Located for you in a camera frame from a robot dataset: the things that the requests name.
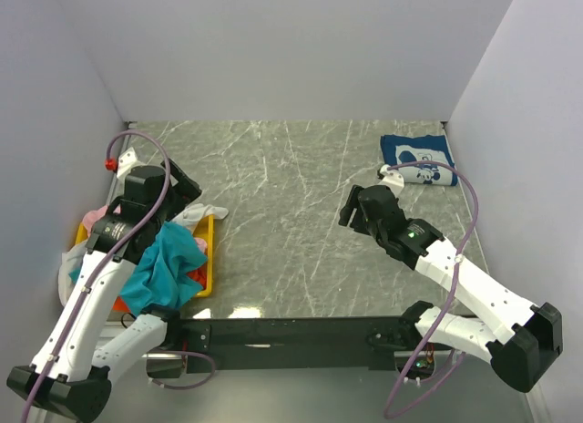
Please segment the teal t shirt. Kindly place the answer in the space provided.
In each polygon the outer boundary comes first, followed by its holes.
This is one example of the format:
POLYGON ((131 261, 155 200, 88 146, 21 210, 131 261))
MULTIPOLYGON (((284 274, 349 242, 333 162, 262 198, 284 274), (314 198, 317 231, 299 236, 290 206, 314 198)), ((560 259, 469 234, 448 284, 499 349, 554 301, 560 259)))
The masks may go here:
POLYGON ((178 310, 202 291, 189 273, 207 263, 206 246, 189 229, 164 223, 120 292, 129 312, 139 315, 152 304, 178 310))

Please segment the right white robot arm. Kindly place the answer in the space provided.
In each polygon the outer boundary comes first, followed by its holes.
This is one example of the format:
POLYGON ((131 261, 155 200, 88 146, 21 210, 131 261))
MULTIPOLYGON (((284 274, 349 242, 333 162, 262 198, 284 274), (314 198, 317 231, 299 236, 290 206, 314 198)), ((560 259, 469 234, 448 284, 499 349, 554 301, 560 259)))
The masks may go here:
POLYGON ((429 222, 404 215, 389 186, 353 186, 339 223, 371 236, 391 258, 453 291, 475 314, 464 318, 429 307, 400 326, 405 346, 419 349, 432 338, 486 361, 501 380, 523 393, 560 356, 562 315, 554 305, 534 304, 457 255, 429 222))

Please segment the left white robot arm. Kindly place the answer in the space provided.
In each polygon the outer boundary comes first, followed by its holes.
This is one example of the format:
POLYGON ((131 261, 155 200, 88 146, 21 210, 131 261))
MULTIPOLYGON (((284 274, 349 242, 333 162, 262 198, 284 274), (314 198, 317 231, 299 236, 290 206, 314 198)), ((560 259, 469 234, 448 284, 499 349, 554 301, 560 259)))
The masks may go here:
POLYGON ((129 170, 123 194, 89 234, 80 274, 55 328, 33 361, 13 367, 6 380, 26 402, 23 421, 31 408, 40 408, 92 422, 131 364, 156 347, 169 352, 179 346, 179 312, 160 304, 141 309, 134 324, 105 346, 97 341, 122 287, 165 222, 200 195, 198 183, 171 159, 129 170))

